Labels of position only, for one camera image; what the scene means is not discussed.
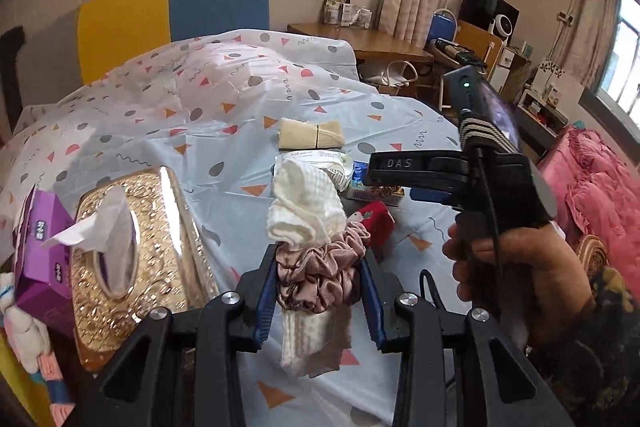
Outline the person's right hand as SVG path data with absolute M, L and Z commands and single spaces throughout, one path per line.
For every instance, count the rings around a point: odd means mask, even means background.
M 514 229 L 497 243 L 475 239 L 469 245 L 451 225 L 442 252 L 454 262 L 457 294 L 466 303 L 484 303 L 480 269 L 500 261 L 511 294 L 523 301 L 527 342 L 535 348 L 559 340 L 596 307 L 587 273 L 553 225 Z

